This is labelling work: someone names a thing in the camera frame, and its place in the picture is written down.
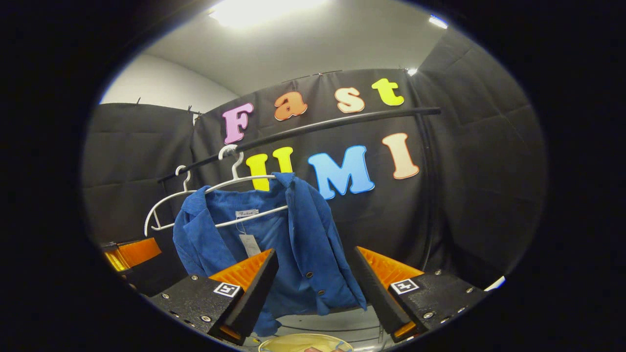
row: yellow bowl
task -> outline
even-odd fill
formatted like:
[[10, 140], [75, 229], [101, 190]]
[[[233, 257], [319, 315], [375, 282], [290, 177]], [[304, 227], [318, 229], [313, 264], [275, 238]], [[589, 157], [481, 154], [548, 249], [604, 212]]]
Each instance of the yellow bowl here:
[[352, 352], [352, 346], [342, 339], [322, 334], [291, 334], [269, 339], [259, 345], [259, 352], [304, 352], [307, 348], [321, 352], [333, 352], [341, 349]]

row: orange letter a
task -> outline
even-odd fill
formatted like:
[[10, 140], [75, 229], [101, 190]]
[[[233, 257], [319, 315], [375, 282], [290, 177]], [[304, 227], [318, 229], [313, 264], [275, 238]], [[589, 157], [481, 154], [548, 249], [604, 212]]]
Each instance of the orange letter a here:
[[302, 95], [297, 91], [290, 91], [276, 99], [274, 106], [277, 107], [274, 117], [283, 121], [292, 116], [302, 115], [309, 107], [302, 101]]

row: ceiling light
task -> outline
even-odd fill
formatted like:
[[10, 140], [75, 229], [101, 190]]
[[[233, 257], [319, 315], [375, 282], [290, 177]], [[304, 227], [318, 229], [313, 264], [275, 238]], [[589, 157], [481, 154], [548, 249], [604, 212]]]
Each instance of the ceiling light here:
[[428, 22], [434, 24], [437, 27], [441, 27], [443, 29], [448, 28], [448, 25], [444, 21], [438, 19], [437, 17], [433, 15], [431, 15], [431, 17], [428, 19]]
[[242, 28], [282, 15], [310, 9], [325, 0], [225, 0], [210, 8], [209, 16], [222, 26]]

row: blue letter m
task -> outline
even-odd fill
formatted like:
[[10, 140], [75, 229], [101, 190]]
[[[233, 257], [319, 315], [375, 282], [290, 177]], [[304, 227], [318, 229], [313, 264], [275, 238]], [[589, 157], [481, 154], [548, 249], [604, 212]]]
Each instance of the blue letter m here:
[[332, 183], [339, 193], [344, 195], [348, 190], [348, 180], [351, 177], [350, 192], [352, 193], [367, 192], [374, 188], [374, 182], [369, 179], [367, 174], [365, 151], [363, 145], [353, 145], [346, 149], [341, 167], [326, 153], [309, 157], [309, 164], [313, 165], [317, 175], [317, 188], [326, 200], [335, 197], [335, 192], [331, 190], [329, 183]]

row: blue corduroy jacket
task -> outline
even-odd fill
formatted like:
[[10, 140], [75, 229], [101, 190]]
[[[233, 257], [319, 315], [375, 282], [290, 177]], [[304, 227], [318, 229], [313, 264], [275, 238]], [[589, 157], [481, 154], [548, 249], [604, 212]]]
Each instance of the blue corduroy jacket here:
[[[246, 258], [239, 237], [253, 235], [261, 251], [275, 249], [279, 270], [254, 331], [275, 334], [276, 318], [330, 308], [366, 308], [366, 300], [347, 264], [322, 195], [294, 173], [278, 173], [270, 190], [231, 192], [204, 186], [185, 199], [174, 223], [174, 244], [189, 274], [211, 276]], [[239, 224], [216, 228], [236, 219], [235, 212], [264, 212], [287, 204], [289, 209]]]

